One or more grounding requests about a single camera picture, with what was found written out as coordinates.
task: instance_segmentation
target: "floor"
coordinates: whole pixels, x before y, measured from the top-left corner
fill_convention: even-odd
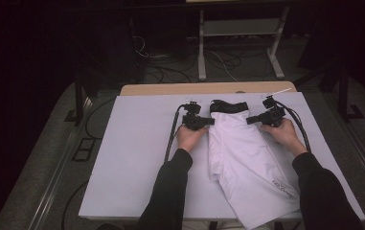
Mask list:
[[[206,81],[275,81],[265,54],[270,41],[270,37],[258,36],[208,39]],[[195,42],[194,37],[190,38],[186,57],[150,54],[153,58],[147,63],[142,83],[198,82]],[[296,36],[282,40],[277,57],[286,81],[296,81],[308,72],[297,67],[307,42],[307,37]],[[360,156],[365,151],[365,119],[345,123],[336,112],[337,89],[321,92],[317,87],[321,78],[318,76],[297,90],[304,93],[365,213],[365,164]],[[73,92],[72,85],[57,102],[0,215],[0,229],[98,229],[105,223],[132,229],[133,220],[92,221],[78,216],[82,194],[99,152],[99,138],[103,137],[111,107],[120,92],[105,89],[98,97],[86,100],[85,118],[79,126],[64,122],[67,112],[75,108]],[[349,102],[356,104],[365,116],[365,90],[354,80],[350,81]],[[74,157],[87,160],[75,161]],[[285,223],[285,229],[292,229],[296,223]]]

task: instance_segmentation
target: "gray carpet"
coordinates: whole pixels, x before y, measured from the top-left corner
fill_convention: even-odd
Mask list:
[[[239,81],[275,81],[272,68],[263,52],[267,46],[268,40],[252,37],[239,41],[227,40],[223,45],[214,44],[213,46],[211,42],[212,41],[209,42],[206,49],[217,52],[223,59],[231,59],[231,62],[234,62],[236,67],[230,70],[230,74]],[[283,40],[280,44],[277,57],[288,81],[295,81],[307,72],[307,70],[296,68],[298,59],[302,54],[306,43],[306,38],[292,37],[291,39]],[[236,56],[240,55],[240,65],[237,58],[223,53],[223,50],[226,49],[228,49],[229,53],[233,53]],[[214,66],[210,61],[212,60],[208,54],[206,62],[208,74],[207,81],[233,81],[224,70],[222,64],[213,61]],[[162,81],[187,82],[189,81],[188,78],[192,82],[197,81],[197,62],[195,61],[195,55],[190,55],[188,58],[182,60],[176,57],[173,57],[173,59],[156,59],[151,63],[177,70],[188,69],[183,72],[185,75],[188,75],[188,77],[175,71],[163,71],[165,74]],[[158,68],[151,66],[147,68],[144,83],[157,83],[161,78],[161,71]],[[345,124],[338,117],[334,109],[336,91],[334,90],[333,93],[330,94],[321,93],[316,87],[319,80],[320,78],[316,78],[307,82],[305,85],[299,87],[298,91],[304,93],[316,122],[331,148],[333,156],[365,213],[365,169],[358,158],[358,151],[353,146],[353,142],[350,140],[347,135],[347,130],[345,129],[345,126],[352,126],[353,129],[357,130],[357,133],[365,146],[365,119],[353,120],[349,125]],[[350,88],[350,102],[357,104],[365,115],[364,89],[353,80],[350,84]],[[87,110],[85,119],[83,119],[83,124],[79,127],[73,127],[73,124],[63,122],[67,111],[74,108],[75,99],[72,90],[73,88],[68,88],[67,92],[65,92],[59,102],[57,102],[57,107],[52,112],[50,121],[41,134],[26,168],[21,174],[19,181],[14,187],[4,210],[0,215],[0,229],[27,229],[30,226],[43,193],[56,171],[58,161],[66,150],[69,150],[68,162],[61,172],[61,180],[60,183],[57,184],[57,190],[53,195],[51,206],[49,210],[46,210],[45,219],[40,222],[37,228],[34,228],[32,225],[32,229],[61,228],[60,225],[67,204],[68,207],[64,218],[64,229],[92,230],[97,229],[100,225],[106,223],[106,221],[92,221],[78,217],[82,194],[85,188],[84,186],[81,187],[70,200],[71,195],[74,194],[80,185],[88,180],[101,142],[99,140],[96,141],[88,161],[75,162],[70,158],[77,152],[81,139],[88,138],[88,135],[85,132],[85,122],[86,118],[90,115],[87,126],[89,133],[95,137],[103,137],[111,107],[114,103],[114,101],[110,100],[115,98],[119,92],[102,92],[96,99],[93,99],[93,106]],[[76,135],[77,138],[72,142],[71,148],[68,148],[66,146],[66,141],[71,135],[72,137]],[[79,152],[79,158],[85,157],[85,154],[84,151]],[[134,222],[112,221],[109,223],[127,228]],[[286,224],[288,229],[291,229],[291,224],[292,223]]]

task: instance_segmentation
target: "black sleeve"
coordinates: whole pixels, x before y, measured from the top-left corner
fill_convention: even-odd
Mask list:
[[[299,177],[301,212],[307,230],[363,229],[337,177],[323,169],[313,154],[292,163]]]
[[[158,172],[149,204],[137,223],[137,229],[172,230],[182,228],[188,170],[192,157],[178,149],[171,161]]]

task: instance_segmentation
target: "cable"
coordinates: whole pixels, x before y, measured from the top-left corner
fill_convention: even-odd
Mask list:
[[[193,53],[192,55],[194,55],[194,61],[189,65],[189,67],[187,67],[186,69],[182,69],[182,70],[176,70],[176,71],[179,71],[179,72],[184,72],[184,71],[188,71],[190,69],[192,69],[194,67],[194,64],[196,63],[196,60],[197,60],[197,55],[198,53]],[[178,61],[172,61],[172,62],[164,62],[164,63],[156,63],[156,62],[150,62],[150,64],[153,64],[153,65],[160,65],[160,64],[172,64],[172,63],[176,63],[176,62],[179,62],[181,60],[178,60]]]
[[[224,65],[224,69],[226,70],[226,72],[227,72],[227,74],[234,80],[234,81],[237,81],[237,82],[239,82],[237,79],[235,79],[231,74],[230,74],[230,72],[227,70],[227,67],[226,67],[226,64],[224,63],[224,61],[223,61],[223,59],[218,55],[218,54],[216,54],[216,53],[214,53],[214,52],[212,52],[212,51],[205,51],[205,52],[209,52],[209,53],[211,53],[211,54],[213,54],[213,55],[215,55],[215,56],[217,56],[220,60],[221,60],[221,62],[223,63],[223,65]]]
[[[232,55],[232,54],[229,54],[229,53],[226,53],[226,52],[223,52],[224,54],[226,54],[226,55],[229,55],[229,56],[233,56],[233,58],[228,58],[228,59],[224,59],[224,60],[222,60],[222,61],[220,61],[220,58],[219,57],[217,57],[217,56],[215,56],[214,54],[212,54],[211,56],[209,56],[209,57],[206,57],[207,59],[208,59],[208,61],[214,66],[214,67],[216,67],[217,69],[222,69],[222,70],[224,70],[224,67],[218,67],[218,66],[216,66],[214,63],[212,63],[212,61],[215,61],[215,62],[217,62],[217,63],[223,63],[224,62],[224,64],[226,65],[226,67],[228,67],[227,69],[228,70],[233,70],[234,68],[236,68],[236,67],[238,67],[238,66],[240,66],[241,65],[241,58],[239,57],[239,56],[235,56],[235,55]],[[234,59],[237,59],[238,61],[239,61],[239,63],[238,64],[235,64],[234,62],[233,62],[233,60]]]
[[[301,130],[302,132],[302,136],[304,137],[304,141],[305,141],[305,146],[308,150],[308,152],[311,152],[311,148],[310,148],[310,143],[308,141],[308,136],[307,133],[305,132],[304,126],[302,125],[302,121],[301,118],[299,117],[298,113],[295,112],[295,110],[288,108],[286,105],[284,105],[283,103],[280,103],[278,101],[275,101],[276,104],[279,104],[280,106],[282,106],[284,109],[286,109],[286,111],[289,113],[289,115],[293,118],[293,120],[295,121],[296,125],[298,125],[298,128]]]
[[[140,40],[142,40],[143,41],[143,46],[141,47],[141,49],[139,50],[139,51],[135,51],[137,54],[139,54],[141,57],[143,57],[143,58],[148,58],[149,57],[149,54],[148,53],[144,53],[144,54],[141,54],[141,52],[144,50],[144,48],[146,47],[146,41],[142,38],[142,37],[140,37],[140,36],[138,36],[138,35],[134,35],[133,36],[134,38],[140,38]]]
[[[93,110],[93,111],[90,113],[89,117],[87,117],[86,124],[84,125],[84,131],[86,132],[86,134],[87,134],[89,137],[91,137],[91,138],[93,138],[93,139],[96,139],[96,140],[102,140],[102,139],[103,139],[102,137],[95,137],[94,135],[90,134],[90,132],[89,132],[89,130],[88,130],[88,128],[87,128],[87,125],[88,125],[88,123],[89,123],[90,118],[92,117],[92,115],[93,115],[96,111],[98,111],[98,110],[99,110],[101,107],[103,107],[105,104],[108,104],[108,103],[110,103],[111,101],[113,101],[113,100],[115,100],[115,99],[116,99],[116,98],[112,98],[112,99],[108,100],[107,102],[100,104],[97,108],[95,108],[95,110]]]
[[[241,56],[244,54],[245,51],[241,51],[241,53],[239,55],[235,55],[235,54],[232,54],[232,53],[229,53],[229,52],[225,52],[225,51],[221,51],[221,52],[224,53],[225,55],[228,55],[228,56],[231,56],[232,57],[232,58],[225,59],[224,62],[230,62],[233,67],[238,67],[238,66],[240,66],[242,64],[242,62],[241,62]],[[233,62],[233,60],[235,60],[235,59],[239,61],[238,64],[235,64]]]
[[[180,129],[180,127],[179,127],[178,130],[175,132],[176,122],[178,121],[178,117],[179,117],[179,110],[182,107],[185,107],[185,105],[184,104],[181,104],[176,109],[175,116],[173,117],[173,123],[172,123],[171,134],[170,134],[170,140],[168,141],[167,150],[165,151],[164,163],[166,163],[168,161],[168,158],[170,158],[170,150],[171,150],[171,146],[172,146],[173,139],[174,139],[174,137],[176,135],[176,132]]]
[[[71,197],[69,197],[68,201],[66,202],[65,208],[63,209],[63,213],[62,213],[62,218],[60,219],[60,229],[61,230],[65,230],[65,216],[66,216],[66,212],[68,211],[68,207],[69,204],[71,203],[72,199],[74,198],[75,194],[78,193],[78,191],[83,188],[83,186],[85,186],[87,183],[89,182],[89,180],[86,180],[85,182],[83,182],[71,195]]]
[[[163,66],[159,66],[159,65],[156,65],[156,64],[150,64],[148,66],[149,67],[155,67],[155,68],[158,68],[158,69],[167,70],[167,71],[171,71],[171,72],[176,72],[176,73],[181,74],[182,76],[184,76],[185,79],[187,79],[189,83],[192,83],[191,78],[193,78],[193,77],[192,76],[188,76],[187,74],[183,73],[182,71],[175,70],[175,69],[171,69],[171,68],[167,68],[167,67],[163,67]]]
[[[148,74],[154,76],[158,80],[157,83],[166,83],[166,82],[164,82],[165,73],[164,73],[164,71],[162,71],[162,69],[155,67],[155,66],[149,66],[149,65],[147,67],[156,69],[156,70],[158,70],[159,73],[161,73],[161,79],[158,80],[157,76],[155,76],[153,73],[147,72]]]
[[[156,56],[156,57],[149,57],[149,62],[153,64],[173,64],[176,62],[180,62],[184,59],[186,59],[186,56],[191,55],[197,55],[197,51],[194,50],[193,53],[189,52],[187,55],[180,55],[180,54],[174,54],[174,55],[162,55],[162,56]]]

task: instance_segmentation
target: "hand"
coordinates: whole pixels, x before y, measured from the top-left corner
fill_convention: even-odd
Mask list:
[[[181,126],[176,133],[176,139],[178,141],[178,148],[191,153],[194,147],[199,143],[200,137],[208,131],[206,127],[203,127],[197,131],[188,129],[185,126]]]
[[[295,127],[287,118],[282,119],[279,127],[262,125],[261,130],[271,133],[275,140],[290,150],[294,156],[307,152],[307,149],[296,135]]]

